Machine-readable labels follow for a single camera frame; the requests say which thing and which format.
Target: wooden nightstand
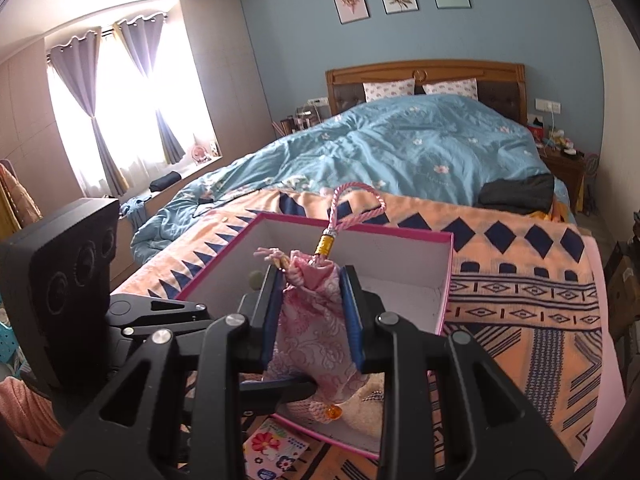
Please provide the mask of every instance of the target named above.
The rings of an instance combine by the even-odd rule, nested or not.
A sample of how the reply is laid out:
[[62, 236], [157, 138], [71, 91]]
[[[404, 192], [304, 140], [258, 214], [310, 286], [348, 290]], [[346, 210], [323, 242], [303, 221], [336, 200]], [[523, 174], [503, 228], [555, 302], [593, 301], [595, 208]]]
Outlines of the wooden nightstand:
[[575, 213], [575, 204], [578, 202], [578, 194], [584, 178], [584, 159], [569, 158], [561, 155], [559, 150], [552, 150], [549, 147], [544, 150], [538, 149], [538, 154], [553, 176], [564, 182], [569, 192], [571, 211]]

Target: orange bead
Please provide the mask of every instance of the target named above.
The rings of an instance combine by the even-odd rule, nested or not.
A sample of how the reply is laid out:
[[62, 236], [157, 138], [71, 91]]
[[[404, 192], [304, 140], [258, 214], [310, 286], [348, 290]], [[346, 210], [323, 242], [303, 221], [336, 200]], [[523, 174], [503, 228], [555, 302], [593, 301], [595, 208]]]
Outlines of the orange bead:
[[337, 420], [342, 416], [342, 408], [340, 406], [329, 406], [324, 411], [324, 414], [331, 420]]

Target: window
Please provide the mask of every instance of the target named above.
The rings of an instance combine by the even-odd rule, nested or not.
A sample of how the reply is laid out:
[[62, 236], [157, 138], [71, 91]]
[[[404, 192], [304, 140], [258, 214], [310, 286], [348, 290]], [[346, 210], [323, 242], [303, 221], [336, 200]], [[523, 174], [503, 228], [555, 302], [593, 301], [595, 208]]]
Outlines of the window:
[[[50, 66], [48, 73], [58, 129], [80, 186], [87, 196], [110, 194], [89, 117]], [[172, 166], [164, 161], [156, 105], [186, 153]], [[124, 198], [143, 192], [168, 171], [192, 164], [190, 152], [196, 140], [215, 139], [182, 20], [169, 18], [164, 24], [151, 81], [140, 74], [116, 36], [102, 38], [95, 116], [114, 162], [129, 183]]]

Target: small fan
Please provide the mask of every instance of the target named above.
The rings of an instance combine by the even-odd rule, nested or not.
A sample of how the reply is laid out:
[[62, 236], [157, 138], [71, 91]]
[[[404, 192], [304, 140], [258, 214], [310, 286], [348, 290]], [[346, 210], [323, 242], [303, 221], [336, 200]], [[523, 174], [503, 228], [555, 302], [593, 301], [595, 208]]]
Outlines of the small fan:
[[203, 164], [204, 162], [209, 162], [211, 159], [211, 155], [207, 152], [204, 146], [196, 144], [191, 149], [191, 158], [196, 162], [196, 164]]
[[584, 158], [584, 176], [586, 178], [595, 178], [600, 165], [600, 157], [597, 153], [590, 153]]

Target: pillow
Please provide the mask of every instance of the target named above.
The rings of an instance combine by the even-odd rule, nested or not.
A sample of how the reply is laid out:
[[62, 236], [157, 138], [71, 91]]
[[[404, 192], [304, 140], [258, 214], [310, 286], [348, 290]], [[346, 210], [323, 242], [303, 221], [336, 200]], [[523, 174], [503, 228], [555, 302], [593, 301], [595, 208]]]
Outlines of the pillow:
[[478, 101], [478, 81], [473, 79], [461, 79], [460, 81], [443, 81], [433, 85], [422, 85], [424, 93], [430, 94], [453, 94], [462, 97], [471, 97]]
[[415, 79], [405, 79], [404, 81], [389, 81], [388, 83], [363, 83], [364, 95], [367, 103], [384, 99], [385, 97], [400, 97], [403, 95], [414, 95]]

